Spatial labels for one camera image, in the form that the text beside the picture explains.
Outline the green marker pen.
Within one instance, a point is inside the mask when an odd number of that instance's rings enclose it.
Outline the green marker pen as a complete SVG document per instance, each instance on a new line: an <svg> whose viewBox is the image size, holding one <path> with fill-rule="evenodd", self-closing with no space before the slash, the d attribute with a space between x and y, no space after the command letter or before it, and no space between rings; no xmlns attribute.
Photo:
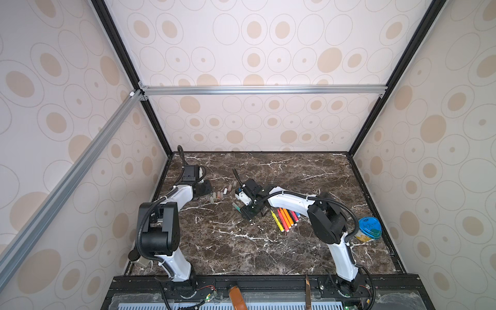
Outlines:
<svg viewBox="0 0 496 310"><path fill-rule="evenodd" d="M239 207L239 206L238 206L235 202L233 202L233 203L232 203L232 206L233 206L233 207L234 207L234 208L235 208L238 212L240 212L240 213L241 213L240 207Z"/></svg>

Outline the orange marker pen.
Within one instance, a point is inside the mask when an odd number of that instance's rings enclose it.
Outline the orange marker pen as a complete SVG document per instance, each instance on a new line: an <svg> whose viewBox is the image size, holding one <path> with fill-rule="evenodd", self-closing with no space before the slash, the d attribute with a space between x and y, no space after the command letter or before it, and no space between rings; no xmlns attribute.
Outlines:
<svg viewBox="0 0 496 310"><path fill-rule="evenodd" d="M286 220L288 222L288 226L289 227L293 227L294 226L294 221L293 221L293 218L291 217L289 211L287 209L282 209L282 211L285 214Z"/></svg>
<svg viewBox="0 0 496 310"><path fill-rule="evenodd" d="M284 217L285 217L285 214L284 214L284 212L282 211L282 209L283 209L283 208L280 208L280 210L281 210L282 214L283 214L283 215L284 215ZM288 225L288 222L287 222L287 220L286 220L286 217L285 217L285 221L286 221L286 223L287 223L287 225ZM288 227L289 227L289 226L288 226ZM290 229L290 228L291 228L291 227L289 227L289 229Z"/></svg>

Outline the yellow marker pen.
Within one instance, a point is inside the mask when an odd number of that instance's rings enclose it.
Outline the yellow marker pen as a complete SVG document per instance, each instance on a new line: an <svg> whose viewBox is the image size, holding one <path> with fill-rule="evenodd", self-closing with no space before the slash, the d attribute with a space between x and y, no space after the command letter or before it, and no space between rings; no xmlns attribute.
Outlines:
<svg viewBox="0 0 496 310"><path fill-rule="evenodd" d="M281 222L279 221L277 215L273 211L271 211L271 216L273 217L273 219L274 219L274 221L275 221L275 223L276 223L279 231L280 232L284 232L285 229L284 229L283 225L281 224Z"/></svg>

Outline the red-pink marker pen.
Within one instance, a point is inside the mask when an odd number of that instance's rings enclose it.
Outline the red-pink marker pen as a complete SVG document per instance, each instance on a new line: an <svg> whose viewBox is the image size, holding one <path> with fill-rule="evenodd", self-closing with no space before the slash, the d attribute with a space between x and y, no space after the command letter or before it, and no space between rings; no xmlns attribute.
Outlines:
<svg viewBox="0 0 496 310"><path fill-rule="evenodd" d="M296 213L294 211L287 210L287 214L289 215L289 218L290 218L290 220L292 222L292 226L297 225L299 219L298 219Z"/></svg>

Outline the pink marker pen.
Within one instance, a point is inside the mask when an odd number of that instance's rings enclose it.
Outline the pink marker pen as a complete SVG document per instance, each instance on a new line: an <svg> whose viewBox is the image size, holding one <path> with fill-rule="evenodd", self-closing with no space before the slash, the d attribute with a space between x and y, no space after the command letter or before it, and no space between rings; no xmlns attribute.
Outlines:
<svg viewBox="0 0 496 310"><path fill-rule="evenodd" d="M278 218L280 220L280 223L282 224L282 227L284 228L284 231L285 232L288 232L289 231L289 227L285 221L285 217L284 215L282 214L281 210L280 209L277 209L277 214L278 214Z"/></svg>

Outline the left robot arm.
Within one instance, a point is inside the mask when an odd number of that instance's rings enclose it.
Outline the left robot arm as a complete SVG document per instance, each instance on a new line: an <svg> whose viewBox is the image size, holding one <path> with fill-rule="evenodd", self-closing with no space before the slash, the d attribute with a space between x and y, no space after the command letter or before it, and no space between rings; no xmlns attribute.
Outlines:
<svg viewBox="0 0 496 310"><path fill-rule="evenodd" d="M190 201L212 192L209 180L194 185L179 184L159 199L142 203L138 209L135 243L138 253L156 261L173 282L187 281L192 274L192 266L179 248L179 211Z"/></svg>

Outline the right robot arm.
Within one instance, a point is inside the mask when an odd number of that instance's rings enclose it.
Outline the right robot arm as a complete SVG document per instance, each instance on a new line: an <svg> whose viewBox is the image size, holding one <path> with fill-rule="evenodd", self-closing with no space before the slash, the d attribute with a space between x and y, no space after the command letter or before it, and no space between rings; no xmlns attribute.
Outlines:
<svg viewBox="0 0 496 310"><path fill-rule="evenodd" d="M327 196L304 195L281 187L258 185L248 179L235 190L244 206L241 215L252 220L264 208L294 211L309 218L314 234L328 245L337 276L352 282L359 273L353 258L350 240L359 232L359 220L351 209Z"/></svg>

